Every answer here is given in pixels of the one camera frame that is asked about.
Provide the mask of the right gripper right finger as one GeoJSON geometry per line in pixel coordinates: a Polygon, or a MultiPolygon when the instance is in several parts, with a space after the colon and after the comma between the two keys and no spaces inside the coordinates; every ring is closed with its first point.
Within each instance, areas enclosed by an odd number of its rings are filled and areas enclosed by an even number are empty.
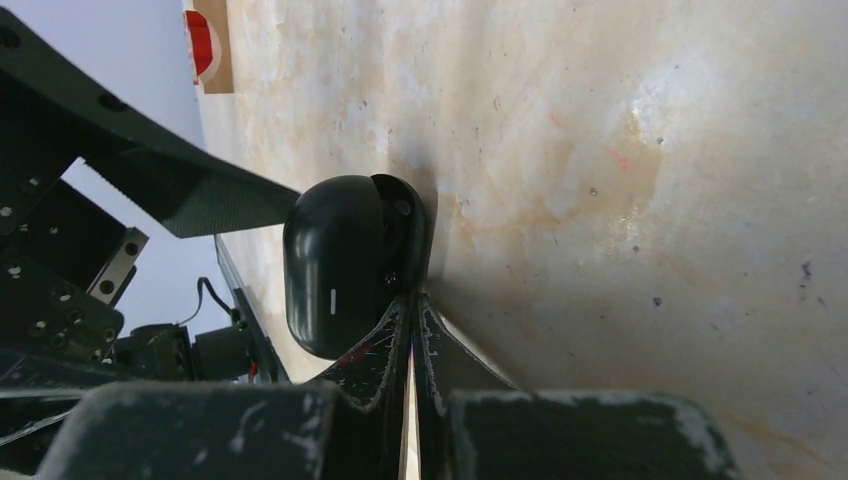
{"type": "Polygon", "coordinates": [[[737,479],[710,416],[677,396],[516,388],[451,334],[426,295],[413,318],[425,479],[737,479]]]}

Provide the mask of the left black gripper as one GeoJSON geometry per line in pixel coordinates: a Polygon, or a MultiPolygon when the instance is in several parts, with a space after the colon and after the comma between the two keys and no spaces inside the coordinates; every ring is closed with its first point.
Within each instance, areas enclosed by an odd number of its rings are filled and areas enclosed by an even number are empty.
{"type": "Polygon", "coordinates": [[[149,119],[1,11],[1,454],[40,458],[80,393],[140,371],[95,297],[126,228],[64,180],[78,158],[179,238],[284,223],[297,191],[149,119]]]}

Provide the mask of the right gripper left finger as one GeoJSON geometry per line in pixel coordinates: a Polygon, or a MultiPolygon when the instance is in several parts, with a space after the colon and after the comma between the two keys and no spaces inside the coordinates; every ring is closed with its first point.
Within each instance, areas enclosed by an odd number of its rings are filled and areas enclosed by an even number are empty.
{"type": "Polygon", "coordinates": [[[40,479],[397,479],[411,295],[302,384],[120,382],[85,394],[40,479]]]}

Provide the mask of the black earbud charging case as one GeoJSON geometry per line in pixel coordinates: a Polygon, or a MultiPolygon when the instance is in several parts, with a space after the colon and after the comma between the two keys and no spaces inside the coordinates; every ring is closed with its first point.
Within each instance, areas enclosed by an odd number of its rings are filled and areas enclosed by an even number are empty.
{"type": "Polygon", "coordinates": [[[388,174],[324,180],[300,196],[283,232],[286,320],[296,343],[336,360],[365,338],[396,296],[420,288],[426,209],[388,174]]]}

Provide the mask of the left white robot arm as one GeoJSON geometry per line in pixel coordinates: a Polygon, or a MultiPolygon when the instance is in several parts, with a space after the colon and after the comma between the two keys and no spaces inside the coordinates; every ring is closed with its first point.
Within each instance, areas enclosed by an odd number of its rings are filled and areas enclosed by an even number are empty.
{"type": "Polygon", "coordinates": [[[2,11],[1,466],[24,474],[73,407],[62,390],[229,379],[257,359],[237,326],[122,334],[117,303],[147,238],[64,180],[77,159],[179,238],[280,224],[297,199],[149,119],[2,11]]]}

